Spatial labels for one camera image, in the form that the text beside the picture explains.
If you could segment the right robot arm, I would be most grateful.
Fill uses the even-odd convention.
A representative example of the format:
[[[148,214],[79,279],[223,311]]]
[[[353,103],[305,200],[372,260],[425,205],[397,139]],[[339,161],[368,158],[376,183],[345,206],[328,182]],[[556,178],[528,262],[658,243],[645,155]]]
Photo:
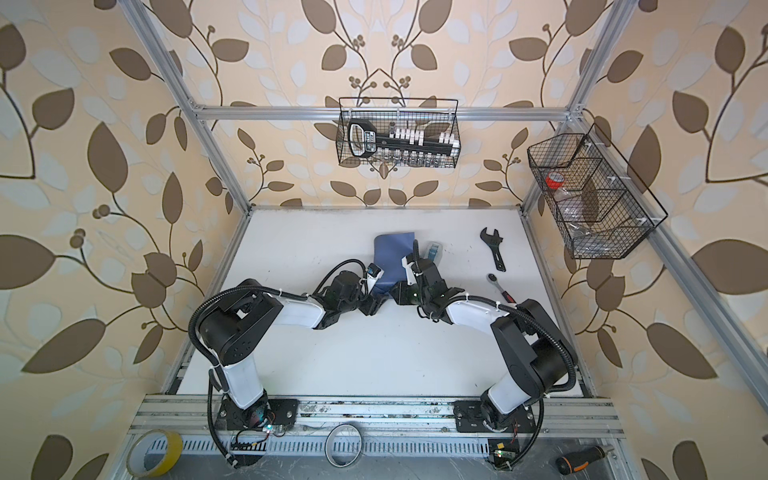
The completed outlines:
[[[397,304],[434,323],[488,334],[500,351],[505,373],[479,397],[482,429],[501,433],[532,422],[532,405],[576,386],[575,349],[539,302],[498,302],[450,287],[433,261],[415,253],[401,265],[406,278],[390,290]]]

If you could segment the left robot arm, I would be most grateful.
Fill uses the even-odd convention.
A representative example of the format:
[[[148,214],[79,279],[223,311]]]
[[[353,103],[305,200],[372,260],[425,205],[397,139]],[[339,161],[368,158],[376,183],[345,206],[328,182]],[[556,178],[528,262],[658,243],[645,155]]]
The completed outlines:
[[[188,335],[210,363],[209,386],[223,394],[226,419],[241,427],[257,427],[276,416],[255,359],[270,327],[324,330],[349,312],[373,315],[382,303],[373,293],[382,276],[378,265],[348,259],[310,294],[288,293],[246,279],[204,301],[192,314]]]

